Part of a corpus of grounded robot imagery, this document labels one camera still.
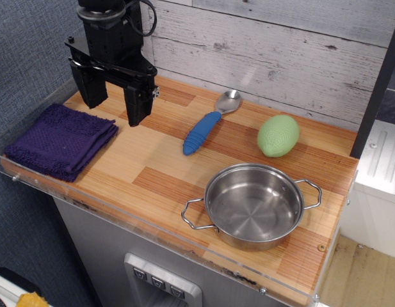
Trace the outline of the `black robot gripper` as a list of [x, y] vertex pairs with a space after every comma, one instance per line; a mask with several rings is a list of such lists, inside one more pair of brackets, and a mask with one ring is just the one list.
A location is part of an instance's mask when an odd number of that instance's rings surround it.
[[151, 114], [157, 96], [154, 78], [157, 69], [143, 57], [143, 39], [157, 26], [157, 13], [151, 29], [143, 30], [139, 8], [78, 8], [84, 38], [69, 36], [70, 66], [84, 103], [93, 109], [107, 97], [106, 82], [124, 89], [130, 127], [138, 126]]

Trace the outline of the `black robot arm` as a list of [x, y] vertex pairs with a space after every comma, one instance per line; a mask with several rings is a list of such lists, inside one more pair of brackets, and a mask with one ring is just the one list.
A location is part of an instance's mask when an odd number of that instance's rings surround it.
[[107, 97], [107, 83], [124, 91], [129, 125], [149, 116], [159, 88], [156, 67], [142, 54], [144, 32], [140, 1], [79, 1], [77, 16], [85, 37], [70, 36], [70, 67], [84, 103], [91, 109]]

